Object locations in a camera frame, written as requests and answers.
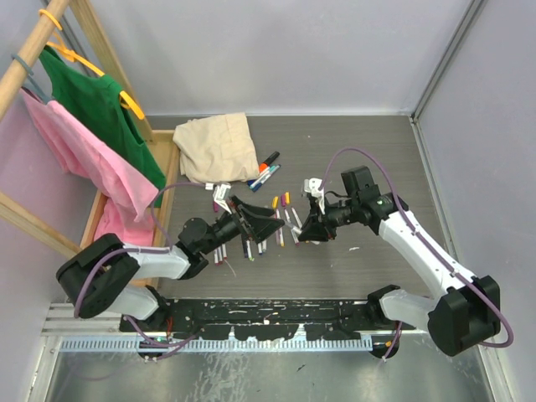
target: folded khaki pants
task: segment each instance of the folded khaki pants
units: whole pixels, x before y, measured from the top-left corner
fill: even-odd
[[[245,113],[191,120],[175,128],[181,174],[196,183],[259,177],[259,163]]]

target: white wall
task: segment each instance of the white wall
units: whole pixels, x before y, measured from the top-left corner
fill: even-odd
[[[39,0],[10,0],[0,13],[0,75],[37,22]],[[49,88],[40,65],[34,68]],[[0,122],[0,191],[80,241],[95,188],[63,174],[17,98]],[[1,400],[19,402],[28,392],[38,340],[52,301],[64,299],[55,272],[65,258],[0,219],[0,327],[11,341],[0,359]]]
[[[150,115],[413,111],[469,0],[93,0]]]
[[[534,21],[533,0],[487,2],[421,118],[456,248],[501,286],[516,334],[505,353],[527,401],[536,395]]]

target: pink shirt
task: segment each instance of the pink shirt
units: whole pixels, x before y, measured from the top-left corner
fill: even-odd
[[[95,237],[112,232],[123,241],[150,245],[153,225],[147,206],[157,188],[56,100],[45,105],[29,91],[20,93],[62,169],[90,179],[110,198]]]

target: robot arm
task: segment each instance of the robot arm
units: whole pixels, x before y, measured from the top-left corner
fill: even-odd
[[[209,262],[211,251],[236,236],[261,242],[285,223],[274,219],[272,209],[243,203],[238,197],[226,198],[219,186],[214,200],[226,212],[212,225],[201,218],[189,219],[171,249],[138,247],[123,244],[115,234],[105,234],[78,255],[62,265],[56,274],[58,282],[71,301],[76,301],[90,272],[99,260],[120,249],[128,252],[113,256],[90,283],[80,307],[80,317],[92,318],[104,311],[119,312],[136,318],[147,327],[157,327],[169,313],[169,307],[151,286],[135,287],[135,279],[154,277],[184,280],[195,277]]]
[[[430,333],[436,346],[454,356],[496,335],[500,322],[482,300],[454,277],[417,238],[397,209],[392,193],[380,194],[367,167],[341,174],[348,196],[330,204],[320,190],[320,179],[306,180],[304,189],[311,212],[303,225],[300,241],[335,239],[336,228],[359,222],[391,244],[419,274],[432,298],[415,296],[387,286],[368,296],[370,315],[377,322],[401,321]],[[490,277],[477,278],[454,261],[419,225],[407,204],[401,204],[415,230],[437,253],[451,262],[456,272],[472,282],[499,308],[499,287]]]

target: wooden clothes rack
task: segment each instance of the wooden clothes rack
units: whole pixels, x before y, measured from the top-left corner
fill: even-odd
[[[125,70],[121,67],[116,51],[111,46],[110,40],[102,28],[101,21],[98,19],[90,0],[51,0],[46,10],[56,20],[60,20],[68,6],[70,6],[85,36],[89,40],[103,70],[116,80],[134,101],[137,102],[134,90],[126,77]],[[43,51],[46,42],[49,40],[55,28],[54,22],[47,15],[41,15],[39,17],[32,33],[27,37],[22,48],[18,51],[18,56],[30,68],[34,66],[35,61]],[[26,76],[26,69],[17,60],[13,60],[0,80],[0,121],[5,116],[9,106],[13,103],[18,90],[26,80]],[[133,117],[133,120],[146,140],[158,166],[166,174],[166,184],[175,183],[178,175],[178,148],[172,141],[173,131],[153,130],[147,118],[139,120]],[[172,189],[164,193],[162,206],[160,209],[157,209],[157,218],[164,228],[167,228],[169,223],[173,193]],[[67,239],[52,226],[46,224],[41,218],[35,216],[2,192],[0,192],[0,217],[6,219],[29,235],[32,235],[35,239],[45,243],[53,250],[58,251],[65,257],[72,258],[93,241],[105,203],[106,196],[101,191],[97,191],[82,241],[79,245]],[[161,246],[164,244],[164,241],[163,234],[155,230],[153,245]],[[155,286],[156,280],[133,281],[133,283],[139,286],[146,284]]]

